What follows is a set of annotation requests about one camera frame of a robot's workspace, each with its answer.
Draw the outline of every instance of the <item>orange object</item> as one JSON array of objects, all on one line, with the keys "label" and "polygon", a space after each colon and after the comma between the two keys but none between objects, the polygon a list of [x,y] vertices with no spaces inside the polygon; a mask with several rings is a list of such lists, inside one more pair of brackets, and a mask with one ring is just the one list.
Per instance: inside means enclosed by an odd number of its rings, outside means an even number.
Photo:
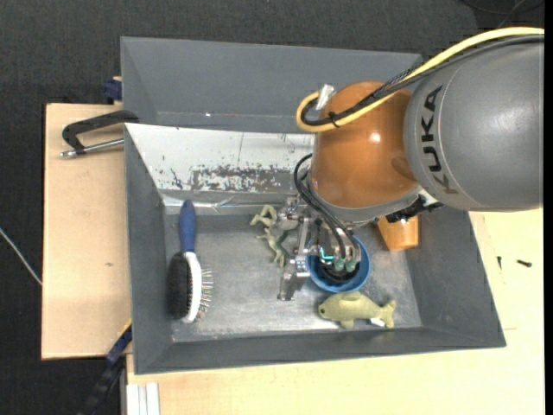
[{"label": "orange object", "polygon": [[[321,114],[343,112],[382,83],[363,81],[337,92]],[[311,182],[319,196],[344,208],[396,200],[416,186],[404,149],[404,115],[411,93],[397,92],[343,127],[315,137]]]},{"label": "orange object", "polygon": [[390,223],[386,217],[378,220],[378,229],[389,250],[402,251],[418,246],[418,216]]}]

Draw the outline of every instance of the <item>blue bowl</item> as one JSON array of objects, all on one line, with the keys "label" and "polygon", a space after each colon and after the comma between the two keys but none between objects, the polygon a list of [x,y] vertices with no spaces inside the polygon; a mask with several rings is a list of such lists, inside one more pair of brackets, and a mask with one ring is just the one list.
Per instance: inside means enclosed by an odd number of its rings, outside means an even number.
[{"label": "blue bowl", "polygon": [[311,280],[317,286],[319,286],[324,291],[328,292],[349,292],[357,291],[363,284],[366,283],[366,280],[369,278],[371,273],[371,259],[369,257],[369,252],[366,250],[366,247],[361,241],[354,235],[353,238],[359,244],[361,248],[361,261],[359,262],[359,269],[355,272],[353,277],[349,278],[345,282],[334,282],[331,278],[327,278],[321,272],[321,262],[319,257],[315,255],[309,255],[306,257],[306,263],[311,274]]}]

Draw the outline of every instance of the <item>yellow cable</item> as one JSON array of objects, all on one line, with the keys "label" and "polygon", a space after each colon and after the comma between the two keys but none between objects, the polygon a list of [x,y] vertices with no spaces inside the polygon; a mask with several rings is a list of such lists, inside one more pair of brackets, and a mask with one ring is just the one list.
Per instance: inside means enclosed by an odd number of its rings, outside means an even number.
[{"label": "yellow cable", "polygon": [[[448,48],[445,51],[439,53],[438,55],[436,55],[435,57],[433,57],[432,59],[428,60],[426,63],[424,63],[417,69],[415,69],[413,72],[406,75],[401,81],[406,81],[412,77],[415,77],[420,73],[428,71],[432,67],[438,66],[439,64],[450,59],[454,55],[457,55],[458,53],[462,52],[465,49],[472,48],[479,43],[489,42],[491,40],[496,40],[499,38],[513,36],[513,35],[544,35],[544,34],[545,34],[544,29],[540,29],[540,28],[503,28],[503,29],[495,29],[493,31],[484,32],[482,34],[478,34],[478,35],[469,37],[466,40],[460,41],[459,43],[455,44],[451,48]],[[348,123],[351,123],[357,118],[364,116],[375,107],[382,105],[386,100],[388,100],[393,96],[394,96],[394,93],[391,93],[390,95],[387,95],[386,97],[383,97],[382,99],[375,101],[374,103],[371,103],[370,105],[365,106],[362,109],[359,109],[358,111],[348,115],[347,117],[341,118],[340,120],[336,120],[336,124],[338,126],[347,125]],[[332,123],[319,124],[319,125],[309,125],[309,124],[303,123],[302,121],[303,109],[305,109],[305,106],[307,106],[308,103],[317,99],[318,97],[319,97],[318,91],[316,93],[309,94],[305,99],[302,100],[302,102],[297,108],[296,124],[300,129],[304,131],[323,132],[323,131],[330,131],[335,127],[334,124]]]}]

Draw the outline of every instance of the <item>kuka logo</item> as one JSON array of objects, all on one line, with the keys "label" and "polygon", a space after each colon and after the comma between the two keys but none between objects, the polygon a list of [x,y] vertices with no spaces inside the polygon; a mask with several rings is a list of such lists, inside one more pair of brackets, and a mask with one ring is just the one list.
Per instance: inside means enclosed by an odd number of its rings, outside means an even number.
[{"label": "kuka logo", "polygon": [[435,150],[434,134],[431,133],[432,126],[434,125],[435,98],[441,90],[442,86],[437,87],[434,91],[429,93],[424,101],[424,107],[431,112],[431,117],[428,121],[425,120],[424,117],[421,118],[421,126],[423,128],[421,141],[424,144],[427,144],[423,146],[423,152],[432,156],[433,162],[429,164],[429,171],[433,173],[433,177],[436,182],[443,187],[443,191],[446,194],[457,194],[455,189],[451,189],[449,187],[449,179],[442,171],[442,163],[440,162],[440,157]]}]

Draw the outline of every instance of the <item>beige toy figure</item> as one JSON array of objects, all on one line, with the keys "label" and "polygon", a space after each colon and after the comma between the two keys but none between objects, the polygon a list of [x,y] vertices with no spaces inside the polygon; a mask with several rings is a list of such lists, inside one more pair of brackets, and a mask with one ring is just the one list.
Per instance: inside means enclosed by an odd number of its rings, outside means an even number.
[{"label": "beige toy figure", "polygon": [[382,320],[386,328],[391,329],[394,327],[392,314],[395,308],[395,300],[380,307],[361,292],[340,292],[319,306],[319,315],[326,320],[339,322],[344,329],[352,328],[353,321],[358,318]]},{"label": "beige toy figure", "polygon": [[288,232],[296,229],[298,226],[297,220],[288,220],[286,217],[289,213],[295,212],[297,207],[297,199],[289,198],[286,204],[278,211],[267,204],[263,207],[259,214],[256,214],[251,220],[250,225],[255,226],[257,223],[263,223],[265,233],[257,236],[257,239],[266,239],[269,247],[275,253],[274,262],[280,267],[288,261],[288,254],[284,250],[282,243],[288,236]]}]

